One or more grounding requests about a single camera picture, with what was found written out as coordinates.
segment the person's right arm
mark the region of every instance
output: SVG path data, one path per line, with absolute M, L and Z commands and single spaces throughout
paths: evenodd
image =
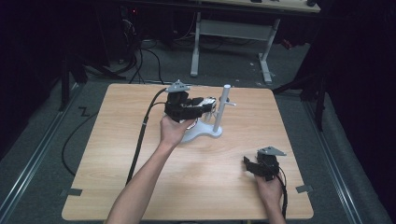
M 264 204 L 270 224 L 286 224 L 280 208 L 282 184 L 277 178 L 266 181 L 262 176 L 255 175 L 255 177 L 259 186 L 260 198 Z

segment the dark background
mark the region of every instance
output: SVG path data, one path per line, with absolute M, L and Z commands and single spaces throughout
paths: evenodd
M 318 24 L 285 19 L 276 41 L 287 39 L 293 45 L 311 44 L 295 79 L 315 74 L 326 81 L 326 91 L 346 136 L 395 221 L 392 211 L 396 210 L 396 157 L 392 133 L 396 124 L 396 3 L 391 0 L 318 3 L 322 15 L 348 20 Z M 122 36 L 110 35 L 120 28 L 117 7 L 107 7 L 112 9 L 105 15 L 100 7 L 71 1 L 66 5 L 45 1 L 0 3 L 1 158 L 30 116 L 49 97 L 53 84 L 61 76 L 66 52 L 87 53 L 85 57 L 102 65 L 125 56 L 124 46 L 111 41 L 113 36 L 117 43 L 122 43 Z M 137 18 L 145 23 L 144 35 L 171 46 L 176 37 L 173 30 L 184 34 L 191 15 L 191 12 L 143 8 L 139 9 Z M 294 88 L 317 90 L 317 84 L 309 80 Z

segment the white stand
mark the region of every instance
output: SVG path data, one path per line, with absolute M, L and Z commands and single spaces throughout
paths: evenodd
M 202 135 L 207 135 L 214 138 L 218 138 L 221 136 L 222 128 L 219 125 L 221 122 L 222 114 L 224 112 L 224 107 L 225 105 L 236 105 L 234 103 L 227 102 L 230 88 L 230 85 L 224 85 L 223 92 L 220 97 L 219 111 L 215 113 L 215 124 L 208 124 L 203 122 L 201 119 L 198 119 L 195 126 L 184 133 L 183 139 L 181 140 L 182 143 L 190 142 L 194 138 Z

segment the tape piece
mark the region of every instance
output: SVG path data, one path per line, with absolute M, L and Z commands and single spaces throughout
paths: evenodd
M 73 195 L 73 196 L 81 196 L 82 189 L 63 189 L 62 192 L 60 193 L 60 196 L 67 196 L 67 195 Z
M 314 189 L 312 189 L 312 187 L 310 185 L 302 185 L 300 187 L 297 187 L 296 189 L 297 189 L 298 193 L 303 193 L 303 192 L 309 193 L 312 190 L 314 190 Z

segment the light wood surface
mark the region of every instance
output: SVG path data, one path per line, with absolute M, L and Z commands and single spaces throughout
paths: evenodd
M 103 220 L 123 189 L 143 117 L 149 103 L 164 86 L 112 84 L 100 113 L 72 189 L 63 210 L 67 220 Z M 191 87 L 191 98 L 213 96 L 222 88 Z M 157 102 L 165 102 L 167 93 Z M 311 218 L 307 194 L 297 193 L 303 180 L 280 117 L 274 95 L 266 89 L 231 88 L 220 126 L 220 138 L 200 136 L 179 145 L 158 180 L 145 220 L 225 220 L 266 218 L 253 174 L 246 172 L 243 157 L 256 161 L 257 150 L 276 147 L 287 153 L 277 157 L 288 183 L 287 218 Z M 163 105 L 155 105 L 136 171 L 159 143 Z
M 318 4 L 309 7 L 306 0 L 262 0 L 261 3 L 252 3 L 250 0 L 200 0 L 201 2 L 218 3 L 218 4 L 231 4 L 244 7 L 263 7 L 281 10 L 291 10 L 300 12 L 320 12 Z

